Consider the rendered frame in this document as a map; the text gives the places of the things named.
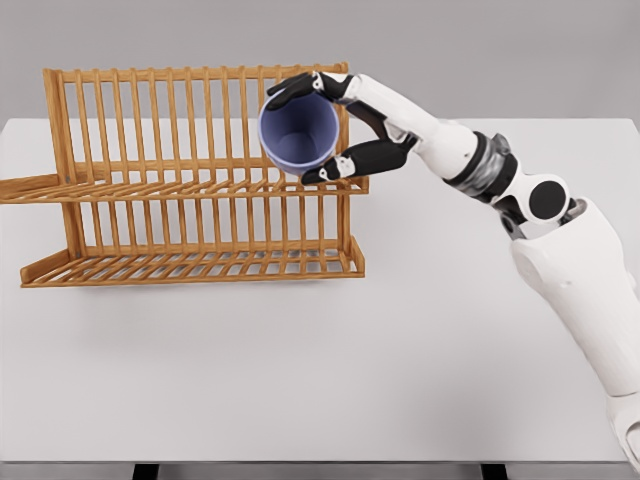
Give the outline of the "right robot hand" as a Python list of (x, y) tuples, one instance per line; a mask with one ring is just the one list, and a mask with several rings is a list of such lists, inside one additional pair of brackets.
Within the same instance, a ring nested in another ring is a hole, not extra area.
[(422, 127), (437, 121), (413, 102), (364, 74), (304, 72), (268, 89), (268, 111), (309, 95), (341, 104), (369, 125), (378, 138), (357, 144), (305, 172), (304, 185), (362, 177), (396, 170), (405, 165), (409, 152), (425, 139)]

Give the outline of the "blue cup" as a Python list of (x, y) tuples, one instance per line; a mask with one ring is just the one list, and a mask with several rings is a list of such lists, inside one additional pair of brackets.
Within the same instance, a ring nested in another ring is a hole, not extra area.
[(333, 103), (318, 93), (268, 110), (278, 95), (269, 97), (260, 112), (260, 143), (276, 167), (300, 176), (333, 155), (340, 133), (338, 116)]

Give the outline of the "wooden two-tier dish rack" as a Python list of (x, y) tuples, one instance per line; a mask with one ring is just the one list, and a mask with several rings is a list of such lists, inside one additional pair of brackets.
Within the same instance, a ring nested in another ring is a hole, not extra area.
[(43, 73), (55, 169), (0, 180), (0, 204), (57, 204), (66, 244), (25, 287), (359, 278), (351, 197), (305, 187), (262, 149), (257, 115), (299, 65)]

